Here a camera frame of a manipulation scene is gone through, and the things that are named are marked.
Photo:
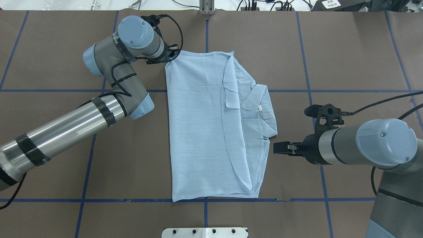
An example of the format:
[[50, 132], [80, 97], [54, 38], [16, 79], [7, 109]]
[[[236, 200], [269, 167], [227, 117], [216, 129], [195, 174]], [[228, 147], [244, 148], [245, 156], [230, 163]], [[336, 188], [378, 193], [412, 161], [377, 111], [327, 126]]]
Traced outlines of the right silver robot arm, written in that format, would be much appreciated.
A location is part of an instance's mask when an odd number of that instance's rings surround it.
[[273, 153], [315, 165], [369, 165], [383, 171], [368, 221], [367, 238], [423, 236], [422, 139], [400, 119], [361, 125], [316, 125], [302, 142], [276, 142]]

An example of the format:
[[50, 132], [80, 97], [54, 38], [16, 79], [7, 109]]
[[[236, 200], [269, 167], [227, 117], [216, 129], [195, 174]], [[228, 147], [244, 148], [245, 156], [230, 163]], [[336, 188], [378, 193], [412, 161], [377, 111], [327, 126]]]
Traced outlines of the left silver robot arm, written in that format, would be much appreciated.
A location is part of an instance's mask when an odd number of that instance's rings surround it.
[[162, 18], [169, 15], [127, 16], [116, 32], [83, 53], [86, 67], [104, 77], [112, 91], [2, 145], [1, 191], [21, 184], [27, 172], [98, 131], [127, 116], [136, 120], [154, 109], [132, 63], [168, 63], [179, 56], [182, 46], [168, 45], [163, 39], [158, 27]]

